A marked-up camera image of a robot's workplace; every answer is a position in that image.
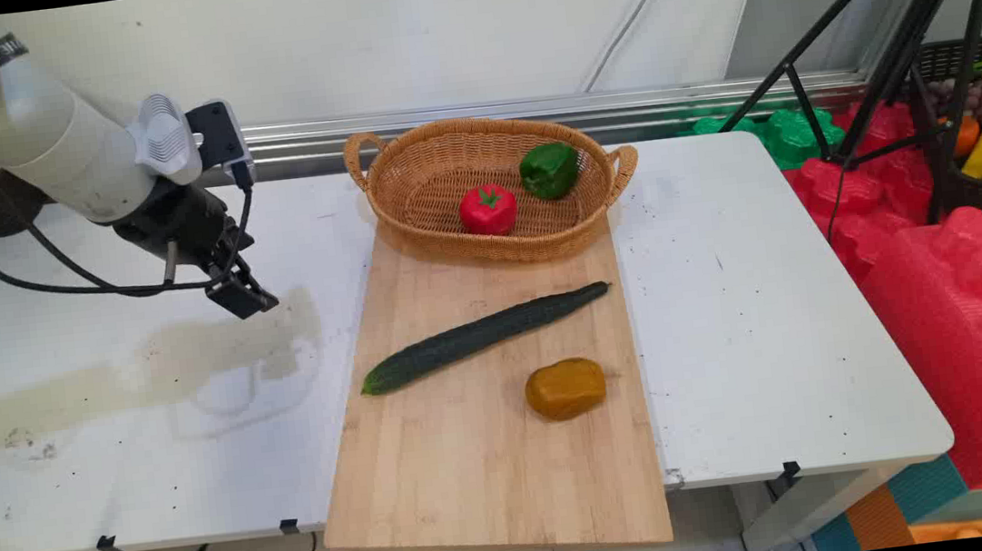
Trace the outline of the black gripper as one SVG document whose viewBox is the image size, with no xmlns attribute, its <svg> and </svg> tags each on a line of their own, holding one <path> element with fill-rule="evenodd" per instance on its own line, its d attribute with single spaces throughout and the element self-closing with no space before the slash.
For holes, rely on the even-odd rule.
<svg viewBox="0 0 982 551">
<path fill-rule="evenodd" d="M 197 266 L 220 282 L 204 294 L 236 318 L 246 320 L 273 310 L 276 295 L 264 290 L 241 257 L 241 225 L 229 215 L 224 200 L 192 184 L 157 185 L 136 212 L 112 224 L 120 239 L 165 262 L 166 285 L 176 283 L 177 269 Z"/>
</svg>

